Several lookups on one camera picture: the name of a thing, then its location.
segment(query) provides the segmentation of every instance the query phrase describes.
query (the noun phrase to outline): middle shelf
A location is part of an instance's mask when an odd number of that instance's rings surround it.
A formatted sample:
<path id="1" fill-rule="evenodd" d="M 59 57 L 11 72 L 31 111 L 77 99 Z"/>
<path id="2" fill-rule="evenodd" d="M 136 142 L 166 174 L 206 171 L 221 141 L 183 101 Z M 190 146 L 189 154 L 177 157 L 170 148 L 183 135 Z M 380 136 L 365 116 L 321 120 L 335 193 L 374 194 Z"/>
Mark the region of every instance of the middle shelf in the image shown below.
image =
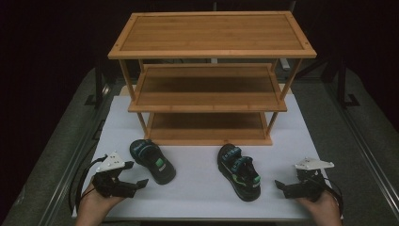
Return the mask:
<path id="1" fill-rule="evenodd" d="M 130 112 L 287 111 L 271 63 L 144 64 Z"/>

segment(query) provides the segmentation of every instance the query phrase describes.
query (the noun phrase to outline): hand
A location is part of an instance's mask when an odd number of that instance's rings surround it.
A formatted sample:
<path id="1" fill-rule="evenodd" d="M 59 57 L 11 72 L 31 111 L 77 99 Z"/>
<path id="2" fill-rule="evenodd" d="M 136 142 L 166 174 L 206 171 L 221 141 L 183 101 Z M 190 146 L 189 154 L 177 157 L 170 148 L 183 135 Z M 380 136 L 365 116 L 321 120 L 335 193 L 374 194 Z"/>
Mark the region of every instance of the hand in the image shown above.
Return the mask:
<path id="1" fill-rule="evenodd" d="M 108 212 L 125 198 L 122 197 L 103 197 L 90 183 L 84 192 L 84 197 L 80 201 L 77 213 L 76 226 L 98 226 L 103 222 Z"/>
<path id="2" fill-rule="evenodd" d="M 311 212 L 317 226 L 343 225 L 337 201 L 329 192 L 324 191 L 316 202 L 311 202 L 306 198 L 296 200 Z"/>

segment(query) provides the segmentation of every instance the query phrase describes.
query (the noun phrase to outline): black cable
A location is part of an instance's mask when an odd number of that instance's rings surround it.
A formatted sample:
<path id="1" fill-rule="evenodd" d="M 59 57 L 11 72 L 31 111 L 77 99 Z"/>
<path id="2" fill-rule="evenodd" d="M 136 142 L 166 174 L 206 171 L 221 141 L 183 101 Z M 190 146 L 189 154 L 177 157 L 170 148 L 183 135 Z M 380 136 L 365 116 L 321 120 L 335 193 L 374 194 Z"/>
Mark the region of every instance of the black cable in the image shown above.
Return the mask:
<path id="1" fill-rule="evenodd" d="M 317 181 L 313 180 L 312 178 L 306 178 L 306 180 L 311 181 L 312 183 L 316 184 L 317 186 L 322 187 L 324 190 L 328 191 L 329 193 L 331 193 L 331 195 L 335 198 L 335 200 L 338 202 L 338 208 L 340 210 L 340 217 L 343 215 L 343 193 L 340 190 L 340 188 L 338 187 L 340 194 L 338 194 L 334 189 L 332 189 L 331 187 L 329 187 L 328 185 L 324 184 L 321 185 L 320 183 L 318 183 Z"/>
<path id="2" fill-rule="evenodd" d="M 82 167 L 85 159 L 93 151 L 94 147 L 98 144 L 98 142 L 99 142 L 98 140 L 95 141 L 94 144 L 88 149 L 88 152 L 86 152 L 85 156 L 83 157 L 83 159 L 79 163 L 79 166 L 77 167 L 75 174 L 72 177 L 72 180 L 71 180 L 71 183 L 70 183 L 70 189 L 69 189 L 69 192 L 68 192 L 68 205 L 70 207 L 71 214 L 73 212 L 73 205 L 72 205 L 72 197 L 71 197 L 71 195 L 72 195 L 72 188 L 73 188 L 74 180 L 76 179 L 77 173 L 79 172 L 80 168 Z"/>
<path id="3" fill-rule="evenodd" d="M 82 198 L 82 197 L 81 197 L 81 193 L 82 193 L 82 189 L 83 189 L 83 183 L 85 182 L 86 177 L 88 176 L 88 171 L 90 170 L 90 168 L 91 168 L 94 164 L 96 164 L 96 163 L 98 163 L 98 162 L 103 162 L 107 157 L 108 157 L 108 156 L 105 155 L 105 156 L 102 157 L 102 158 L 97 158 L 96 160 L 94 160 L 93 162 L 91 162 L 90 165 L 88 165 L 88 167 L 86 167 L 85 170 L 83 171 L 82 176 L 81 176 L 81 178 L 80 178 L 80 180 L 79 180 L 79 184 L 77 185 L 77 188 L 76 188 L 76 195 L 75 195 L 76 213 L 77 213 L 77 211 L 79 210 L 79 204 L 80 204 L 80 201 L 81 201 L 81 198 Z"/>
<path id="4" fill-rule="evenodd" d="M 92 188 L 90 191 L 86 192 L 85 194 L 82 195 L 82 197 L 80 197 L 80 200 L 83 199 L 83 197 L 85 197 L 86 195 L 88 195 L 91 191 L 95 190 L 96 188 Z"/>

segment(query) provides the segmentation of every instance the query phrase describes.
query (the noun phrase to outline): black sandal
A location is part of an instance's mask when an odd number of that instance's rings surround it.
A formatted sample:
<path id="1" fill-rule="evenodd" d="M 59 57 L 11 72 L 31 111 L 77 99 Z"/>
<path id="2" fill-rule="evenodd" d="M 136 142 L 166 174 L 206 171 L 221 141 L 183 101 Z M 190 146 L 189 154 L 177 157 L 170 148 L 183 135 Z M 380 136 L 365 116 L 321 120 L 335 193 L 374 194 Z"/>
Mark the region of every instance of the black sandal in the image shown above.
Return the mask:
<path id="1" fill-rule="evenodd" d="M 251 202 L 261 196 L 261 177 L 253 167 L 252 158 L 241 156 L 240 148 L 224 145 L 217 155 L 217 165 L 241 200 Z"/>
<path id="2" fill-rule="evenodd" d="M 130 154 L 137 164 L 147 168 L 158 185 L 169 183 L 176 175 L 172 164 L 158 145 L 150 139 L 138 139 L 130 145 Z"/>

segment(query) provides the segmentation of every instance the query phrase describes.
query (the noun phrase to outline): sandal strap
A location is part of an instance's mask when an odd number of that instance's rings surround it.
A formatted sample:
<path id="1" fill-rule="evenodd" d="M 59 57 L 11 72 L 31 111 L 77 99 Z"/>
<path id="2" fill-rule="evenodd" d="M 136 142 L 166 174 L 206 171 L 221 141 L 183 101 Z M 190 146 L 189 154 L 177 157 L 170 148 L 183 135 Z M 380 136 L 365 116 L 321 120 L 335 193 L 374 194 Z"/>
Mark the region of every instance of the sandal strap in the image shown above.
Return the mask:
<path id="1" fill-rule="evenodd" d="M 144 155 L 146 154 L 147 151 L 153 150 L 153 149 L 158 149 L 158 147 L 152 143 L 150 140 L 145 140 L 142 143 L 140 143 L 136 148 L 135 151 L 137 152 L 137 156 L 140 158 L 143 158 Z"/>
<path id="2" fill-rule="evenodd" d="M 243 166 L 245 163 L 252 163 L 252 158 L 247 156 L 238 158 L 231 166 L 231 171 L 237 173 L 241 166 Z"/>
<path id="3" fill-rule="evenodd" d="M 136 156 L 142 156 L 142 151 L 145 149 L 146 146 L 152 144 L 150 139 L 142 139 L 139 140 L 139 143 L 133 148 Z"/>
<path id="4" fill-rule="evenodd" d="M 240 154 L 241 154 L 241 149 L 238 147 L 234 147 L 233 149 L 223 154 L 222 159 L 223 161 L 229 161 L 230 159 L 239 156 Z"/>

